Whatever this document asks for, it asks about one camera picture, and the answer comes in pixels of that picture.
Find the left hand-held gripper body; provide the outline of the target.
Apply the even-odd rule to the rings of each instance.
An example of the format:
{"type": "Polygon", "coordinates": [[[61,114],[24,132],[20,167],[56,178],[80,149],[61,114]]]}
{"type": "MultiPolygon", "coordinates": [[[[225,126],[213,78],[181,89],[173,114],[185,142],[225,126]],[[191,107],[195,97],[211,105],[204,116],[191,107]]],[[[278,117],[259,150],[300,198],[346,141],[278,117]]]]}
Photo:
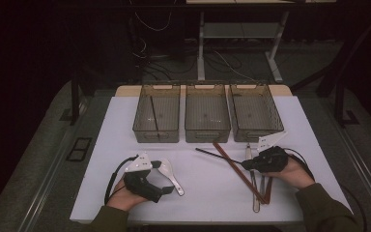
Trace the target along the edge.
{"type": "Polygon", "coordinates": [[[138,155],[125,168],[124,182],[126,188],[132,193],[157,203],[163,195],[163,191],[147,180],[153,168],[152,161],[147,153],[138,155]]]}

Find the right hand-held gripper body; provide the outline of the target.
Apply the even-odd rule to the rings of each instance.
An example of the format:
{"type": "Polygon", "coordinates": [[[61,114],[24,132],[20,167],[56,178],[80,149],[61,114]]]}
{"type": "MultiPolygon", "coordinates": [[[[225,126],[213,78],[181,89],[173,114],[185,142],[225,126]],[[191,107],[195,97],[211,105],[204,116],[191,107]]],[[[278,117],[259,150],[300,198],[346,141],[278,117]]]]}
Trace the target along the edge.
{"type": "Polygon", "coordinates": [[[261,173],[279,172],[288,162],[288,155],[276,143],[287,134],[286,131],[260,136],[255,151],[258,153],[253,156],[252,167],[261,173]]]}

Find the white ceramic spoon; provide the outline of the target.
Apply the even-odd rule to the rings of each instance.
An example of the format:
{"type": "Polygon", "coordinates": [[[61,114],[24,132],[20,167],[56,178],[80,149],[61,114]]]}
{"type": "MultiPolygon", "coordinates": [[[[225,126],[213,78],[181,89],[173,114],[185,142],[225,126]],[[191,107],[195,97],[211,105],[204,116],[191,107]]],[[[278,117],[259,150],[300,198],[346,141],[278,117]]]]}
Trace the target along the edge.
{"type": "Polygon", "coordinates": [[[185,191],[181,187],[181,185],[179,184],[177,179],[175,178],[173,168],[172,168],[172,165],[171,165],[170,161],[168,159],[161,159],[160,162],[161,162],[161,165],[158,168],[158,171],[173,184],[177,193],[180,196],[183,196],[185,194],[185,191]]]}

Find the red wooden spoon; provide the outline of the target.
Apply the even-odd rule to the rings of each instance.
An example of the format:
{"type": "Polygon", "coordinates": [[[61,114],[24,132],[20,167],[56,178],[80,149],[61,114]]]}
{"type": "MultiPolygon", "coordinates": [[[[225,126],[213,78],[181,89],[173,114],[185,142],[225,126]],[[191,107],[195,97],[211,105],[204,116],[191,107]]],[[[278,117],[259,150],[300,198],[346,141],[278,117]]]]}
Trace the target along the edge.
{"type": "Polygon", "coordinates": [[[266,187],[265,194],[265,204],[270,204],[271,202],[271,188],[272,188],[273,177],[269,177],[266,187]]]}

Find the black chopstick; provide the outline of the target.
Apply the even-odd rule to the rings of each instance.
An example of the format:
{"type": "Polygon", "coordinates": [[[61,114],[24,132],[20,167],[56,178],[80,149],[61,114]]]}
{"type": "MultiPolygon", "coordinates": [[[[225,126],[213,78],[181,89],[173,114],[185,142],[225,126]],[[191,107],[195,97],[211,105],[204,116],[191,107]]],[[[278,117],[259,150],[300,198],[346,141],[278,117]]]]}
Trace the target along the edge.
{"type": "Polygon", "coordinates": [[[227,161],[231,161],[231,162],[234,162],[234,163],[238,163],[238,164],[241,164],[240,161],[237,161],[237,160],[234,160],[234,159],[230,159],[230,158],[226,158],[224,156],[221,156],[221,155],[217,155],[215,153],[212,153],[212,152],[209,152],[209,151],[205,151],[203,149],[200,149],[200,148],[195,148],[196,151],[200,152],[200,153],[203,153],[203,154],[206,154],[206,155],[209,155],[209,156],[213,156],[213,157],[216,157],[216,158],[220,158],[220,159],[224,159],[224,160],[227,160],[227,161]]]}
{"type": "Polygon", "coordinates": [[[155,120],[157,141],[159,142],[160,141],[160,134],[159,134],[159,128],[158,128],[158,123],[157,123],[157,115],[156,115],[156,109],[155,109],[154,99],[153,99],[152,96],[150,96],[150,101],[151,101],[151,106],[152,106],[153,117],[154,117],[154,120],[155,120]]]}

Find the grey translucent plastic bin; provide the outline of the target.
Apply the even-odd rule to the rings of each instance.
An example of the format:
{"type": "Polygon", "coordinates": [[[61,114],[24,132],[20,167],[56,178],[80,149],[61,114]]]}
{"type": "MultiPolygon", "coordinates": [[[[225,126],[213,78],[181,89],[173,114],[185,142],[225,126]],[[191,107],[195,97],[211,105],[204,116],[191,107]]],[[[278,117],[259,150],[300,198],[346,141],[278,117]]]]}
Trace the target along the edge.
{"type": "Polygon", "coordinates": [[[180,120],[179,85],[143,85],[132,130],[139,143],[177,143],[180,120]],[[160,141],[157,141],[150,96],[154,99],[160,141]]]}
{"type": "Polygon", "coordinates": [[[188,143],[226,143],[230,130],[224,85],[187,85],[185,141],[188,143]]]}
{"type": "Polygon", "coordinates": [[[284,131],[268,85],[233,84],[228,103],[236,142],[257,142],[260,137],[284,131]]]}

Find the person's left hand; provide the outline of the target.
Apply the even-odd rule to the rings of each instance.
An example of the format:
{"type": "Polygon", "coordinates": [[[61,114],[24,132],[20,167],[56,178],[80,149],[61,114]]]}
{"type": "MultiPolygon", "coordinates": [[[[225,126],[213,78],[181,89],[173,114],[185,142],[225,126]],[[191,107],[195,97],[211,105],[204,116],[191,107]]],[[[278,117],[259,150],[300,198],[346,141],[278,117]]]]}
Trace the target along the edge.
{"type": "Polygon", "coordinates": [[[129,212],[138,204],[146,201],[146,198],[129,191],[125,186],[124,180],[120,180],[109,196],[106,206],[129,212]]]}

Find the person's right hand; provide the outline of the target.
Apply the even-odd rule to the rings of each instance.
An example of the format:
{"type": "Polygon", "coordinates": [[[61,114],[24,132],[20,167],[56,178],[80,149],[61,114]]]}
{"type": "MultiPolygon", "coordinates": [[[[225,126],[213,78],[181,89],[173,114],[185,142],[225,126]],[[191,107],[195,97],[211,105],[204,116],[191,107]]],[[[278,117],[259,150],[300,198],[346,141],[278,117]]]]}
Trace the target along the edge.
{"type": "Polygon", "coordinates": [[[288,163],[282,171],[267,172],[265,176],[278,178],[296,189],[304,189],[315,184],[302,166],[292,158],[288,158],[288,163]]]}

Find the white table mat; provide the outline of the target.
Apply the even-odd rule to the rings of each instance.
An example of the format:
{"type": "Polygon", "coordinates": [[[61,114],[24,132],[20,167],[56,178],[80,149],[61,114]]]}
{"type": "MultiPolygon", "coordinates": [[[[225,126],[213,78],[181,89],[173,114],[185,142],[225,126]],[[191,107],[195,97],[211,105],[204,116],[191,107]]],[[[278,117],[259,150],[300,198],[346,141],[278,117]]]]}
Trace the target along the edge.
{"type": "MultiPolygon", "coordinates": [[[[285,135],[276,145],[299,152],[316,181],[350,209],[297,97],[274,97],[285,135]]],[[[146,152],[151,160],[168,159],[185,194],[175,190],[158,203],[146,202],[129,214],[131,224],[281,224],[301,223],[295,188],[273,179],[271,203],[252,210],[253,195],[224,160],[197,152],[217,153],[211,143],[186,143],[180,126],[178,143],[138,143],[132,130],[138,97],[111,99],[98,140],[84,174],[70,220],[89,223],[103,205],[109,179],[126,158],[146,152]]]]}

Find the wooden table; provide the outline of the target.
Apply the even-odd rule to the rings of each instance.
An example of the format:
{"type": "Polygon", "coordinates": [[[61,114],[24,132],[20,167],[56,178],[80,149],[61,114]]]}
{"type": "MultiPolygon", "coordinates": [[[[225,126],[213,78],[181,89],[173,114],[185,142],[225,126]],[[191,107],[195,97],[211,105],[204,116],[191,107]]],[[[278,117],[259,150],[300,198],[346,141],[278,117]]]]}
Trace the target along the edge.
{"type": "MultiPolygon", "coordinates": [[[[291,89],[286,85],[270,85],[271,94],[273,96],[292,96],[291,89]]],[[[124,85],[117,88],[116,97],[139,97],[141,93],[141,85],[124,85]]]]}

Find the black metal stand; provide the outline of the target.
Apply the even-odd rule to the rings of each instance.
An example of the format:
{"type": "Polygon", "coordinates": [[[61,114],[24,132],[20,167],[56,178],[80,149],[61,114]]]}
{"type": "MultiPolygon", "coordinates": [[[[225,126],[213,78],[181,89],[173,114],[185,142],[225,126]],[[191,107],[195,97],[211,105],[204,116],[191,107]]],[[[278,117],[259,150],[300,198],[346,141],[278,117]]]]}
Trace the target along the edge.
{"type": "Polygon", "coordinates": [[[341,128],[345,128],[347,125],[359,124],[354,112],[344,108],[345,86],[345,80],[340,79],[335,88],[334,119],[341,128]]]}
{"type": "Polygon", "coordinates": [[[88,99],[80,88],[80,77],[77,71],[74,71],[71,75],[71,105],[63,111],[60,121],[69,122],[74,126],[86,111],[87,105],[88,99]]]}

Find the black slanted stand leg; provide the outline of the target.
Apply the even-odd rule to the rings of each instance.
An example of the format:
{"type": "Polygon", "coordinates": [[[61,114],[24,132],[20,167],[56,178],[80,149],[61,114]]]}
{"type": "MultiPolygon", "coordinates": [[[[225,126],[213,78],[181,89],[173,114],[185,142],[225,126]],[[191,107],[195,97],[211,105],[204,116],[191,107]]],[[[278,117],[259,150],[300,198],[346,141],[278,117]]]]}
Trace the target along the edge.
{"type": "Polygon", "coordinates": [[[352,20],[352,24],[355,26],[354,32],[344,40],[336,57],[324,68],[292,85],[290,87],[292,93],[321,78],[321,82],[316,90],[317,94],[321,97],[326,97],[330,94],[336,84],[342,79],[343,72],[347,69],[357,50],[370,33],[371,15],[360,22],[354,19],[352,20]]]}

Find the white desk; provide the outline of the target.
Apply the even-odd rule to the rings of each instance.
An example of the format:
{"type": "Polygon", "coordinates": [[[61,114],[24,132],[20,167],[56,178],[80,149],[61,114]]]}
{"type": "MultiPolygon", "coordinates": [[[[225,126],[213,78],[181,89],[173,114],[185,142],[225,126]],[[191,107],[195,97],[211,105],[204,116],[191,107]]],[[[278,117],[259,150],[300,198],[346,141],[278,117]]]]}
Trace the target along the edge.
{"type": "MultiPolygon", "coordinates": [[[[334,4],[336,0],[185,0],[188,6],[208,5],[214,7],[242,7],[247,10],[249,7],[299,7],[325,6],[334,4]]],[[[205,21],[205,10],[199,14],[199,37],[197,52],[197,73],[198,79],[204,80],[204,40],[205,39],[272,39],[272,47],[265,52],[266,59],[271,70],[271,75],[276,83],[282,83],[283,78],[274,60],[279,44],[286,27],[291,10],[283,10],[280,19],[276,22],[252,22],[241,23],[237,29],[236,23],[221,22],[212,23],[205,21]]]]}

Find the black floor socket frame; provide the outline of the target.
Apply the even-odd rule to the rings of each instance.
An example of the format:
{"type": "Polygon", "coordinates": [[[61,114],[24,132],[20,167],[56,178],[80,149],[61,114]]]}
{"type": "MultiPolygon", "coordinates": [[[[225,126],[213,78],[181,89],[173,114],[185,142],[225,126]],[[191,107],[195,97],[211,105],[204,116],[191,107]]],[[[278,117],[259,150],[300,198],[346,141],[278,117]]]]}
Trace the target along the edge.
{"type": "Polygon", "coordinates": [[[92,142],[91,137],[78,137],[69,151],[66,160],[73,162],[84,161],[92,142]]]}

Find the metal floor rail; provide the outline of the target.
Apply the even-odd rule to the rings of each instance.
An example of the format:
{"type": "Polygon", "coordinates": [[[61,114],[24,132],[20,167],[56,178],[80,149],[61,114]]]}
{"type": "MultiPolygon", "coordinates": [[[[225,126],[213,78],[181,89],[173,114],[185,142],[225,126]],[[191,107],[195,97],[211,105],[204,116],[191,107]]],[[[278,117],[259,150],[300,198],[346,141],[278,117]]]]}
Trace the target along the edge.
{"type": "Polygon", "coordinates": [[[328,100],[321,100],[328,115],[328,125],[332,128],[332,141],[338,151],[329,147],[328,161],[332,162],[334,173],[360,203],[368,230],[371,231],[371,117],[361,107],[353,104],[357,123],[340,126],[333,117],[333,106],[328,100]]]}
{"type": "Polygon", "coordinates": [[[22,216],[16,232],[31,232],[53,187],[64,153],[74,133],[72,110],[84,113],[88,100],[55,98],[43,117],[17,168],[22,189],[22,216]]]}

